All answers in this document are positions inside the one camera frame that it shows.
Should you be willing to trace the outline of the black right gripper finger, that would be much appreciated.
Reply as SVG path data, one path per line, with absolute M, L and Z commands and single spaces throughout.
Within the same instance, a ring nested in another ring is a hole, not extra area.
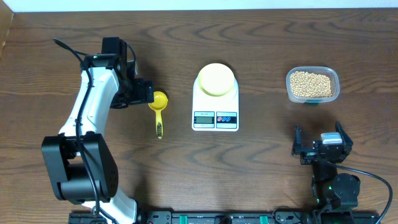
M 351 152 L 352 147 L 353 147 L 353 141 L 351 138 L 346 134 L 344 131 L 342 125 L 340 124 L 339 121 L 336 121 L 335 123 L 335 129 L 336 131 L 340 134 L 342 141 L 343 141 L 343 151 L 344 152 Z
M 301 155 L 303 153 L 303 144 L 301 138 L 301 129 L 299 125 L 295 125 L 295 137 L 292 145 L 292 155 Z

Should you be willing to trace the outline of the yellow measuring scoop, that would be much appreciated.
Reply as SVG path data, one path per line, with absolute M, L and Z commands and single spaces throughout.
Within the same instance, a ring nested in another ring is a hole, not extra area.
M 164 136 L 164 126 L 162 121 L 162 111 L 166 108 L 168 103 L 167 95 L 161 91 L 154 92 L 154 101 L 149 103 L 149 108 L 155 112 L 155 128 L 159 139 Z

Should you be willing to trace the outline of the pale yellow bowl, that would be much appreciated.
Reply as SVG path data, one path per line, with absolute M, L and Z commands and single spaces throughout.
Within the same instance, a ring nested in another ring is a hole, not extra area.
M 198 74 L 199 88 L 210 96 L 223 96 L 229 93 L 234 83 L 232 70 L 221 63 L 208 64 Z

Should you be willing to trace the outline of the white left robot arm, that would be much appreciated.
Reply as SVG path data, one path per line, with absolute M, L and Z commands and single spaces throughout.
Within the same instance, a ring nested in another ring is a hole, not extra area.
M 59 39 L 80 63 L 81 86 L 67 121 L 46 136 L 42 154 L 55 197 L 82 205 L 89 215 L 71 214 L 71 223 L 146 223 L 137 202 L 119 187 L 118 167 L 104 140 L 109 111 L 154 102 L 150 81 L 137 78 L 133 48 L 119 37 L 105 37 L 101 52 L 85 54 Z

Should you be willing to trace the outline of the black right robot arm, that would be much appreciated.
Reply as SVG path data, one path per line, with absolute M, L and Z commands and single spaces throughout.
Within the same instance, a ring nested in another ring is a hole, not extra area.
M 358 206 L 360 179 L 351 174 L 338 173 L 337 164 L 350 154 L 353 141 L 339 122 L 335 131 L 322 133 L 321 140 L 305 147 L 301 129 L 295 127 L 292 154 L 300 156 L 302 165 L 310 165 L 313 171 L 312 193 L 318 207 L 303 216 L 304 223 L 354 223 L 352 209 Z

